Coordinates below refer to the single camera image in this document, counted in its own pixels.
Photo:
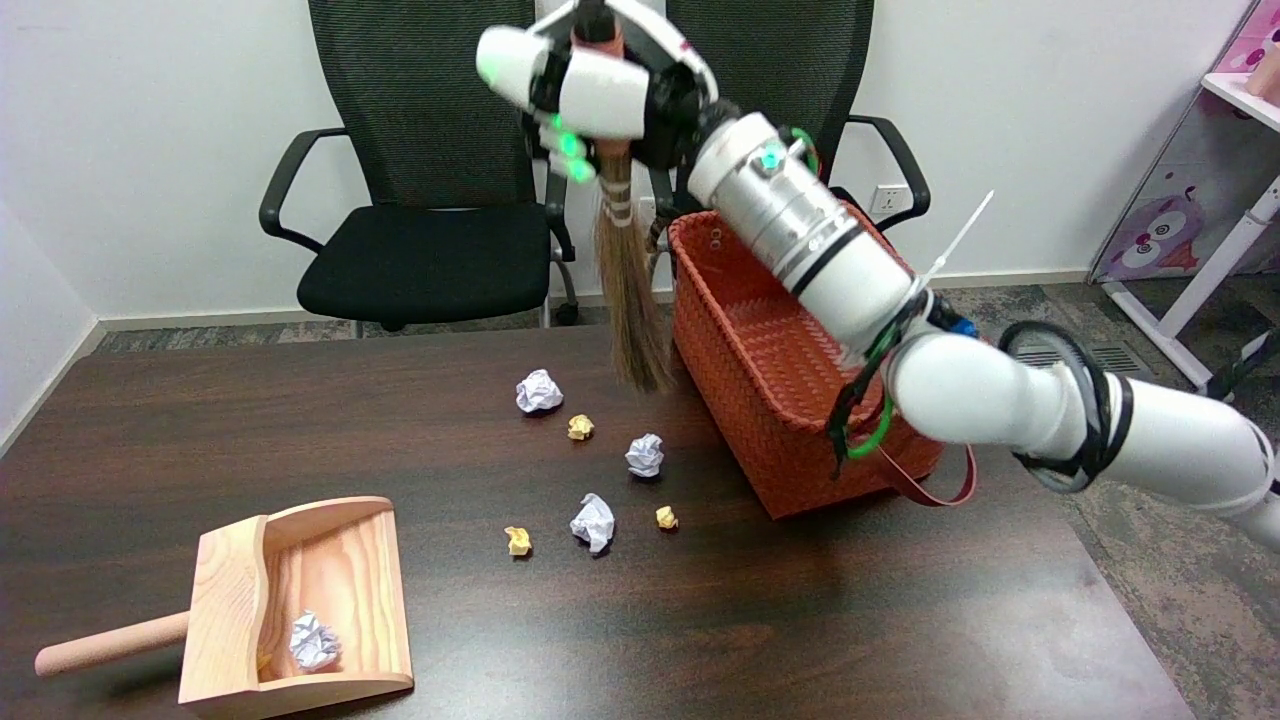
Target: crumpled paper ball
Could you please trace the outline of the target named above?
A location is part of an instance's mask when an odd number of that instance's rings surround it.
[[[613,538],[613,510],[594,492],[582,498],[582,509],[570,520],[568,529],[575,536],[591,544],[591,555],[596,555]]]
[[[672,512],[669,505],[663,505],[654,515],[658,518],[658,527],[664,530],[673,530],[680,527],[680,520],[676,519],[676,514]]]
[[[568,439],[586,439],[595,432],[595,423],[586,415],[573,415],[568,419]]]
[[[316,614],[303,610],[302,616],[293,621],[289,633],[289,652],[305,673],[315,673],[338,660],[342,643],[329,625],[321,625]]]
[[[529,555],[529,551],[534,548],[534,543],[529,539],[529,530],[524,528],[507,528],[503,532],[511,538],[507,541],[507,552],[511,555]]]
[[[550,410],[564,402],[564,395],[547,370],[534,370],[516,386],[516,405],[525,413]]]
[[[631,450],[627,451],[627,465],[632,475],[639,478],[653,478],[658,475],[662,466],[662,438],[645,433],[644,437],[631,441]]]

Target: floor vent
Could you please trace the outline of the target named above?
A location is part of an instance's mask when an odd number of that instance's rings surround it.
[[[1123,342],[1087,345],[1084,348],[1108,373],[1125,375],[1135,380],[1152,382],[1155,379],[1151,368]],[[1053,363],[1057,363],[1057,352],[1044,345],[1030,343],[1018,350],[1018,360],[1032,368],[1050,368]]]

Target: electrical outlet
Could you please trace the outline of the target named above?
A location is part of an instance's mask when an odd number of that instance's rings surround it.
[[[872,215],[892,215],[911,204],[911,188],[905,184],[881,184],[872,196]]]

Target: black office chair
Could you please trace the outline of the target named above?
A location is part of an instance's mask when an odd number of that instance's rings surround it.
[[[874,127],[901,168],[913,200],[906,210],[876,223],[883,232],[928,211],[929,186],[892,122],[849,114],[867,63],[873,6],[873,0],[667,0],[667,18],[716,73],[722,97],[744,114],[759,110],[774,124],[813,137],[822,158],[822,182],[831,181],[845,126]],[[650,173],[650,179],[659,224],[703,209],[689,193],[689,168],[677,173],[675,190],[667,173]],[[845,188],[832,192],[858,205]]]
[[[302,307],[393,332],[545,309],[556,263],[568,296],[557,319],[573,323],[564,179],[548,174],[547,202],[536,202],[518,114],[475,70],[480,33],[531,24],[532,0],[311,0],[310,9],[343,127],[293,138],[259,210],[268,234],[316,254],[298,283]],[[372,205],[321,245],[283,227],[280,206],[311,146],[339,135],[351,138]]]

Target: basket handle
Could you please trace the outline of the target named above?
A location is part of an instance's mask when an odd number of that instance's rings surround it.
[[[883,448],[877,450],[879,450],[881,457],[887,460],[890,466],[897,473],[896,475],[888,473],[888,478],[886,478],[888,484],[893,486],[893,489],[902,493],[904,497],[925,507],[955,507],[973,497],[974,491],[978,489],[978,459],[973,455],[972,445],[964,446],[968,470],[965,471],[964,484],[960,486],[960,492],[951,500],[938,500],[933,493],[924,489],[920,483],[915,482]]]

